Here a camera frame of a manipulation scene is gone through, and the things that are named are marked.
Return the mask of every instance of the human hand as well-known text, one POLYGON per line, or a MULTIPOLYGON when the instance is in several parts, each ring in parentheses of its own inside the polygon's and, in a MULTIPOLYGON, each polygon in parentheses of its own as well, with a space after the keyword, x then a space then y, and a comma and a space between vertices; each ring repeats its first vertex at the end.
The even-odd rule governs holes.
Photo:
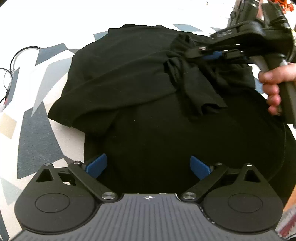
POLYGON ((270 106, 268 111, 272 115, 279 113, 281 97, 279 95, 279 83, 287 81, 296 81, 296 64, 275 68, 269 72, 259 73, 259 81, 263 84, 263 91, 268 95, 267 104, 270 106))

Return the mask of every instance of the silver bolt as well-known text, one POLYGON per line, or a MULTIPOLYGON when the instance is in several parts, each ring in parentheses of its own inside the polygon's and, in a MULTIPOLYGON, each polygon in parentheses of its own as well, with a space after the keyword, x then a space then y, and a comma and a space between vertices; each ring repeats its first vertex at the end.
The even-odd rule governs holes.
POLYGON ((106 200, 112 200, 116 198, 116 194, 114 192, 105 192, 102 194, 102 198, 106 200))
POLYGON ((185 192, 183 193, 182 197, 186 200, 193 200, 196 198, 196 194, 193 192, 185 192))

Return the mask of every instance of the blue pad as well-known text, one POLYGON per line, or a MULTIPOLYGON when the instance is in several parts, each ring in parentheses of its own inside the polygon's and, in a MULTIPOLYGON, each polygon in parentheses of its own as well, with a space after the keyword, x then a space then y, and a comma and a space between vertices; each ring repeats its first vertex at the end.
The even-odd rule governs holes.
POLYGON ((200 180, 211 173, 210 167, 198 160, 195 156, 191 156, 190 158, 190 168, 200 180))
POLYGON ((92 176, 93 178, 97 178, 107 167, 107 156, 106 154, 100 155, 97 159, 87 165, 85 168, 85 172, 92 176))

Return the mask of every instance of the gray ribbed plate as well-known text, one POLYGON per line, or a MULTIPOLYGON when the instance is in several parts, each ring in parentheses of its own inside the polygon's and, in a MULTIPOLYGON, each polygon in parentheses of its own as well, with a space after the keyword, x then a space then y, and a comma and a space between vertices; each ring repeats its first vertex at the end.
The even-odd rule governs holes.
POLYGON ((125 194, 103 204, 84 226, 59 235, 22 231, 14 241, 280 241, 275 231, 256 235, 227 232, 200 208, 174 194, 125 194))

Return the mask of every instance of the black garment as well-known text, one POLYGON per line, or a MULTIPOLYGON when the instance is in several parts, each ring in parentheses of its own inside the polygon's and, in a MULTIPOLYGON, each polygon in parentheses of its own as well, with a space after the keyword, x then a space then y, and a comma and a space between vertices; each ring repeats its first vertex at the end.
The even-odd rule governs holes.
POLYGON ((185 191, 198 182, 193 155, 232 168, 251 162, 287 199, 291 131, 267 112, 251 67, 184 57, 200 43, 210 38, 162 26, 110 29, 74 55, 49 118, 86 133, 85 160, 107 154, 98 180, 119 194, 185 191))

